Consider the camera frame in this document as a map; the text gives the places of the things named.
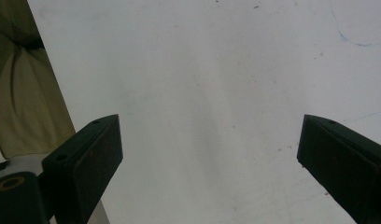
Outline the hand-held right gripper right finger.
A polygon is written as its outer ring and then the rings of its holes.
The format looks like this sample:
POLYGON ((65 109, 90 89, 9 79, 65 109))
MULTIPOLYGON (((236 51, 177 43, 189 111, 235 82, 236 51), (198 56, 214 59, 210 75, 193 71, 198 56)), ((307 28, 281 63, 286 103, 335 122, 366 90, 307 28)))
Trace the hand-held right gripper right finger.
POLYGON ((381 145, 306 115, 297 160, 357 224, 381 224, 381 145))

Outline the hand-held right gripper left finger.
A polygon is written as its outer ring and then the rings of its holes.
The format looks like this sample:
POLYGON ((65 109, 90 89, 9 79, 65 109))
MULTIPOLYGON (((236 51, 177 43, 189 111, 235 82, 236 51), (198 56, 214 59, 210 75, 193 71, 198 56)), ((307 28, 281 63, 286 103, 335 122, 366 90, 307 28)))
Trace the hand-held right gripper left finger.
POLYGON ((120 118, 87 124, 43 161, 58 224, 87 224, 123 160, 120 118))

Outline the olive cloth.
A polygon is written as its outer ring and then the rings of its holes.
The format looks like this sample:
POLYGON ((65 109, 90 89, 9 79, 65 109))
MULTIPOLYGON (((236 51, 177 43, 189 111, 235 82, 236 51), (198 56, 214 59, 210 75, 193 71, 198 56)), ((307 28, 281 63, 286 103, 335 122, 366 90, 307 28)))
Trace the olive cloth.
POLYGON ((27 0, 0 0, 0 154, 46 154, 75 133, 27 0))

